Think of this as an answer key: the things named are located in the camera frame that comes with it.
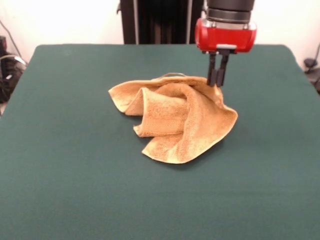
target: green table surface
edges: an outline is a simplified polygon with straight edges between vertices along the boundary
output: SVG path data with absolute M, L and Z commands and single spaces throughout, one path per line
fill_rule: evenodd
M 320 239 L 320 101 L 285 46 L 230 57 L 223 141 L 183 165 L 141 154 L 108 89 L 208 63 L 194 45 L 39 46 L 0 120 L 0 239 Z

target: black metal frame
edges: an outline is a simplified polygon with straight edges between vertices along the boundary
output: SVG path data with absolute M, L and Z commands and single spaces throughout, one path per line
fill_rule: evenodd
M 139 4 L 138 1 L 138 22 L 139 29 L 151 28 L 150 22 L 143 21 L 143 18 L 148 15 L 145 12 L 145 9 L 148 7 L 146 4 Z M 178 19 L 174 27 L 177 27 L 175 31 L 175 36 L 172 38 L 175 40 L 174 43 L 184 44 L 186 43 L 186 26 L 187 26 L 187 11 L 188 11 L 188 0 L 176 0 L 182 6 L 182 16 L 181 19 L 185 21 L 180 21 Z M 203 9 L 203 0 L 193 0 L 192 1 L 192 11 L 191 11 L 191 24 L 190 24 L 190 44 L 195 43 L 195 27 L 198 18 L 201 16 Z M 134 0 L 120 0 L 121 6 L 121 15 L 122 15 L 122 29 L 123 29 L 123 40 L 125 44 L 136 44 L 136 29 L 135 29 L 135 13 L 134 13 Z M 154 39 L 151 39 L 150 36 L 146 35 L 146 32 L 143 30 L 139 31 L 139 43 L 140 44 L 150 44 L 154 43 Z

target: red gripper housing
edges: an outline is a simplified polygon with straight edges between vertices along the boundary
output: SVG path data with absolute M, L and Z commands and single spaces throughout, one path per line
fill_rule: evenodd
M 207 27 L 201 18 L 195 26 L 195 43 L 201 51 L 216 52 L 217 45 L 234 45 L 235 53 L 249 52 L 256 39 L 255 29 L 224 29 Z

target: towel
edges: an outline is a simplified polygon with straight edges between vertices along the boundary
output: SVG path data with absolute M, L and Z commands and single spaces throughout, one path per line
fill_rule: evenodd
M 224 104 L 221 89 L 208 86 L 204 77 L 132 80 L 108 92 L 120 112 L 142 116 L 133 130 L 141 138 L 153 137 L 142 153 L 168 164 L 195 159 L 222 140 L 238 118 Z

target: black cylindrical robot wrist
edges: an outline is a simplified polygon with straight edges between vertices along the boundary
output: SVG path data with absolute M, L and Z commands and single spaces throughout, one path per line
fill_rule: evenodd
M 206 17 L 210 21 L 247 24 L 255 0 L 207 0 Z

